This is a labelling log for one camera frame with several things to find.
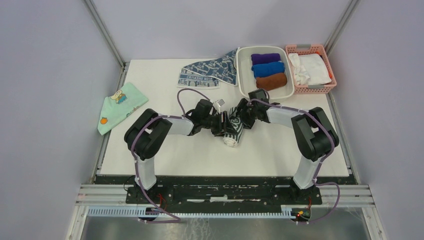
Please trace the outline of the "blue patterned towel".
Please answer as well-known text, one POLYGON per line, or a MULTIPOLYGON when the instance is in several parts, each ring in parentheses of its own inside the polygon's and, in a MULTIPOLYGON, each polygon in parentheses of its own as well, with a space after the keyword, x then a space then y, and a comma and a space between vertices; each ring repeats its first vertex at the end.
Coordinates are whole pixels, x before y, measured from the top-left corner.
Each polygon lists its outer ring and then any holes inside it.
POLYGON ((212 60, 197 61, 181 68, 178 88, 213 90, 221 83, 236 87, 238 85, 235 66, 237 49, 212 60))

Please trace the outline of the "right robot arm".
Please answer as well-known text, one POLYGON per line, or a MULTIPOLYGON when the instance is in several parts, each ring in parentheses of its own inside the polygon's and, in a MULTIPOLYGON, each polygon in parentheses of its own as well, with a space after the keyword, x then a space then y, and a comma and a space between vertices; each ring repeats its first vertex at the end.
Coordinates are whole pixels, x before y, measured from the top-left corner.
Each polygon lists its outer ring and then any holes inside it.
POLYGON ((301 159, 289 189, 289 199, 302 204, 309 198, 308 189, 317 185, 318 173, 323 162, 339 145, 339 137, 321 107, 303 110, 270 103, 268 93, 257 89, 243 98, 235 108, 246 129, 251 129, 257 120, 291 128, 301 159))

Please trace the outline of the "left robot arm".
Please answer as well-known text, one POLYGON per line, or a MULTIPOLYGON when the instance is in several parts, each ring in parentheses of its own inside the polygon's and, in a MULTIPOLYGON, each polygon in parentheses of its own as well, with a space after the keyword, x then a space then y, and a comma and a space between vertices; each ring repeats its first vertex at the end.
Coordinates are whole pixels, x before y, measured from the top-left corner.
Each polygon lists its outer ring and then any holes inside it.
POLYGON ((193 136, 203 129, 210 130, 215 137, 238 133, 229 114, 218 111, 206 99, 201 99, 194 109, 182 116, 161 115, 148 108, 127 130, 124 141, 134 157, 135 183, 140 187, 138 197, 144 203, 150 204, 157 198, 154 159, 166 137, 193 136))

